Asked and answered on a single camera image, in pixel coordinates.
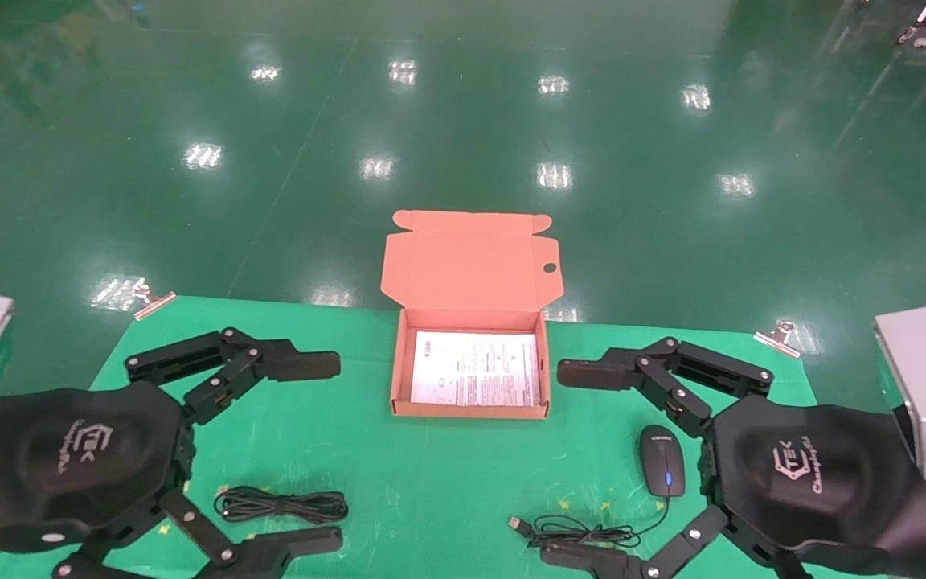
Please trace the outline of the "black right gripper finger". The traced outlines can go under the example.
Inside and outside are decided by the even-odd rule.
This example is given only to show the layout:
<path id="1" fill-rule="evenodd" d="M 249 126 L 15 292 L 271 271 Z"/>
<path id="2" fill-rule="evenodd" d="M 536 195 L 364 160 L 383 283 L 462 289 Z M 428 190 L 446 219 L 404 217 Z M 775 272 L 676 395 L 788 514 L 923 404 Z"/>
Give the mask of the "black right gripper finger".
<path id="1" fill-rule="evenodd" d="M 739 513 L 712 505 L 647 558 L 629 553 L 640 532 L 625 527 L 566 524 L 539 520 L 539 553 L 543 563 L 583 569 L 592 578 L 677 578 L 717 539 L 776 578 L 804 578 L 800 551 L 805 549 L 805 514 L 782 506 Z"/>
<path id="2" fill-rule="evenodd" d="M 741 359 L 675 337 L 644 348 L 610 347 L 597 360 L 562 359 L 556 379 L 569 388 L 636 391 L 690 437 L 706 437 L 711 407 L 684 385 L 706 386 L 732 398 L 768 395 L 774 375 Z"/>

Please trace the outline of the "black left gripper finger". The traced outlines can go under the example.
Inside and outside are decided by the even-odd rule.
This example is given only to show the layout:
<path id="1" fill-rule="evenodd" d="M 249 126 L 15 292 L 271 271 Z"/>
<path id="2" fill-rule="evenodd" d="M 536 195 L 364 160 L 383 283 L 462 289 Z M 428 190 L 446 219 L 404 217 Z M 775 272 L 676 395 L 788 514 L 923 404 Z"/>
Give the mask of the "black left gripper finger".
<path id="1" fill-rule="evenodd" d="M 185 339 L 130 356 L 129 381 L 162 386 L 211 372 L 185 393 L 182 414 L 188 424 L 205 425 L 254 385 L 331 379 L 341 373 L 336 351 L 299 351 L 289 339 L 257 339 L 235 327 Z"/>

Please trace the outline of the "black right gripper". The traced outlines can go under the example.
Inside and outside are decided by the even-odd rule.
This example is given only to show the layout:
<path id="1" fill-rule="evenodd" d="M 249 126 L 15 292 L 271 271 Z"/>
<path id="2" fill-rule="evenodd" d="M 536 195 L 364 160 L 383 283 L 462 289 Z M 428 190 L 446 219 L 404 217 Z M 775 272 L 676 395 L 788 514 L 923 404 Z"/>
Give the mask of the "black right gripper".
<path id="1" fill-rule="evenodd" d="M 714 417 L 702 451 L 724 538 L 761 567 L 926 578 L 926 480 L 889 415 L 750 396 Z"/>

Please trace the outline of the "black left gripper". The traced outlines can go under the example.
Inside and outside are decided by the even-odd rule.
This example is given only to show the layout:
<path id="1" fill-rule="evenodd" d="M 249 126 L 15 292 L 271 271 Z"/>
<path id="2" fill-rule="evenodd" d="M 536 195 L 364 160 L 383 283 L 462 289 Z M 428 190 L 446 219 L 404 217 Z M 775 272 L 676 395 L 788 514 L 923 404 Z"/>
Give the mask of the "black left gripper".
<path id="1" fill-rule="evenodd" d="M 164 513 L 208 557 L 195 578 L 282 578 L 295 558 L 338 551 L 341 528 L 264 534 L 234 544 L 180 490 L 194 431 L 159 388 L 59 389 L 0 398 L 0 551 L 81 544 L 55 578 L 143 578 L 105 564 Z"/>

